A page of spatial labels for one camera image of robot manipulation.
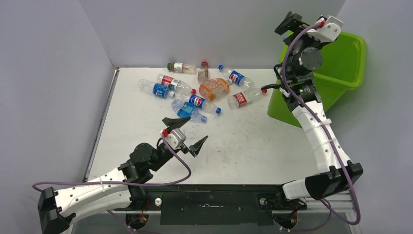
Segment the crushed blue label bottle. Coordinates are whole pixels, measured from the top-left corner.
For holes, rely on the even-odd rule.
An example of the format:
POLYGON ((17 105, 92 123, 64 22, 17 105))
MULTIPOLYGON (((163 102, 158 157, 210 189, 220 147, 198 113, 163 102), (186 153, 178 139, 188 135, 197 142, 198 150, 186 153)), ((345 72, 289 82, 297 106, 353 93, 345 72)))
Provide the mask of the crushed blue label bottle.
POLYGON ((171 103, 171 107, 180 118, 190 117, 190 121, 194 123, 207 122, 207 117, 199 113, 198 108, 189 102, 183 102, 179 99, 175 99, 171 103))

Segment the central pepsi bottle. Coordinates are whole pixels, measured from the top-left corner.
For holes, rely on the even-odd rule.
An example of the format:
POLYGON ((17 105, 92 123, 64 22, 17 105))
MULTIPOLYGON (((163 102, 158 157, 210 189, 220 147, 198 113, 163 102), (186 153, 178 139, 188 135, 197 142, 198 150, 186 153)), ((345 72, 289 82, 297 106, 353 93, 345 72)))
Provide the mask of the central pepsi bottle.
POLYGON ((210 114, 216 114, 219 115, 222 111, 221 108, 217 107, 215 104, 205 100, 204 98, 195 95, 195 94, 180 94, 179 99, 188 102, 190 104, 193 104, 195 107, 203 110, 204 112, 210 113, 210 114))

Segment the blue label water bottle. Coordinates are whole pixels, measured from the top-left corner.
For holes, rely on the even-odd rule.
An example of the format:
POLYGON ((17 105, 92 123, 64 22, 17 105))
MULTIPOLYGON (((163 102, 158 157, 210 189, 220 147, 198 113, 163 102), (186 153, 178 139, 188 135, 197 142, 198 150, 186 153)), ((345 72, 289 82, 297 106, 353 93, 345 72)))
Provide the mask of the blue label water bottle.
POLYGON ((163 99, 176 99, 176 92, 169 87, 147 79, 140 79, 138 82, 139 90, 145 94, 153 95, 163 99))

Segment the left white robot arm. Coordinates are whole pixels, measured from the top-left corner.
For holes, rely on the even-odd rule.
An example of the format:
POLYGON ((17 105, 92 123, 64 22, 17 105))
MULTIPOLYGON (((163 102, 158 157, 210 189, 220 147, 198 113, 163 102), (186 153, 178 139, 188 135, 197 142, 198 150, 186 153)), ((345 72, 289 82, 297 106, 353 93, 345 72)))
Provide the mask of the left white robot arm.
POLYGON ((68 183, 68 188, 56 190, 58 182, 46 182, 48 188, 40 190, 38 214, 44 234, 61 234, 76 222, 115 209, 139 210, 148 203, 146 187, 152 172, 158 171, 175 157, 186 168, 189 166, 178 152, 197 157, 207 136, 187 146, 186 135, 181 127, 190 118, 164 118, 165 129, 161 130, 156 147, 140 143, 130 153, 130 158, 108 173, 85 183, 68 183))

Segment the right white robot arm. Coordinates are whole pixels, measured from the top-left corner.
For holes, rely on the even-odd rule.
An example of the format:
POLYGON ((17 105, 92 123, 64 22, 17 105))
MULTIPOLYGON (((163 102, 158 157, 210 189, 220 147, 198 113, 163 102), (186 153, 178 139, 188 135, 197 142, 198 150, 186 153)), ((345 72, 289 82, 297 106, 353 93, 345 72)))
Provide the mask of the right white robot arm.
POLYGON ((318 173, 283 184, 275 196, 276 204, 287 209, 295 199, 321 200, 344 191, 352 191, 363 174, 359 163, 353 163, 344 152, 326 116, 321 96, 314 84, 314 71, 323 62, 321 49, 336 41, 343 22, 333 16, 320 16, 310 25, 301 15, 289 12, 276 27, 282 35, 287 51, 279 64, 274 66, 280 90, 288 110, 301 125, 316 157, 318 173))

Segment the red blue label bottle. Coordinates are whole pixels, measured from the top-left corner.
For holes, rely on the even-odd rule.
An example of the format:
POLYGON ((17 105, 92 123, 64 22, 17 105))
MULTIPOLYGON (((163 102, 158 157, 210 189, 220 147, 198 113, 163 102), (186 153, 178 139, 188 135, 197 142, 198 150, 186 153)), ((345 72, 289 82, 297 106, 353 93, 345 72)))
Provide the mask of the red blue label bottle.
POLYGON ((157 83, 161 83, 162 85, 169 87, 171 90, 177 93, 196 94, 195 89, 193 89, 186 82, 179 80, 177 78, 173 78, 163 74, 158 74, 156 81, 157 83))

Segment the orange bottle white cap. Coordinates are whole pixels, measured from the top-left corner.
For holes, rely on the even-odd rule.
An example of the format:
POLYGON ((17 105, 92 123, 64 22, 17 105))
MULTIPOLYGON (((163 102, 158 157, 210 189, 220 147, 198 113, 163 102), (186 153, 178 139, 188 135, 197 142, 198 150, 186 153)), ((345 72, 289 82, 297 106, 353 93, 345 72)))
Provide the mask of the orange bottle white cap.
POLYGON ((229 93, 232 81, 223 78, 210 79, 199 86, 199 94, 207 101, 216 101, 229 93))

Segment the red cap small bottle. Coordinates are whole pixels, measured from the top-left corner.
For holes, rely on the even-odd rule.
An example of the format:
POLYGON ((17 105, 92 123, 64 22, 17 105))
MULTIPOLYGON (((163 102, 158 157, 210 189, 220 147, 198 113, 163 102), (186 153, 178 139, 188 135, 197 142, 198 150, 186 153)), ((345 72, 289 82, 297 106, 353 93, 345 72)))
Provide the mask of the red cap small bottle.
POLYGON ((204 83, 208 81, 208 63, 203 61, 201 63, 200 69, 198 70, 197 80, 199 83, 204 83))

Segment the red label clear bottle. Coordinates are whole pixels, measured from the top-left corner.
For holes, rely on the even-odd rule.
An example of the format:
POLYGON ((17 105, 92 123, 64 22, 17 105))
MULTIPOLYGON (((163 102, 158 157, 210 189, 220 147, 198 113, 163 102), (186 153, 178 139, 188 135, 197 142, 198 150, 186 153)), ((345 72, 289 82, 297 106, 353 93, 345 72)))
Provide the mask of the red label clear bottle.
POLYGON ((251 88, 233 94, 227 98, 227 104, 230 109, 239 109, 246 105, 261 100, 267 94, 266 89, 251 88))

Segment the green cap brown bottle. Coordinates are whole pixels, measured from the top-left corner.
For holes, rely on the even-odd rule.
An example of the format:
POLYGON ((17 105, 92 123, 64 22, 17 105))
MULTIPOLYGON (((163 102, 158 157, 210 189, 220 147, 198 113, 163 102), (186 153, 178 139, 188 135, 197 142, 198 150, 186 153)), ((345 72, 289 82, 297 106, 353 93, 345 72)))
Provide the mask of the green cap brown bottle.
POLYGON ((182 63, 182 62, 168 63, 167 69, 175 73, 184 73, 184 74, 195 74, 196 73, 195 64, 188 64, 188 63, 182 63))

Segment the far pepsi bottle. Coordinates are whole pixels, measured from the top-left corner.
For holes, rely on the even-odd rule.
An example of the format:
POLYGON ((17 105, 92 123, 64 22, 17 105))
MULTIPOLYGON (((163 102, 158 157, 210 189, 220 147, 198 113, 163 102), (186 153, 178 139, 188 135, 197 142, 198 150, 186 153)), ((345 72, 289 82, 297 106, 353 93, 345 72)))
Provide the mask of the far pepsi bottle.
POLYGON ((230 84, 236 84, 244 90, 254 87, 254 82, 250 78, 242 75, 232 68, 220 64, 218 66, 218 70, 223 75, 223 77, 229 81, 230 84))

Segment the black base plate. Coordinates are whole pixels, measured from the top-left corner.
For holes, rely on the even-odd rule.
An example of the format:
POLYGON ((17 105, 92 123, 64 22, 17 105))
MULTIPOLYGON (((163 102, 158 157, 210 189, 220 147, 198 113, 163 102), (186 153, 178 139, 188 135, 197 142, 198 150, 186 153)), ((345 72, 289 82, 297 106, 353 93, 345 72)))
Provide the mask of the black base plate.
POLYGON ((143 188, 127 214, 160 215, 162 225, 237 225, 273 223, 272 213, 294 217, 305 201, 286 200, 279 185, 183 184, 143 188))

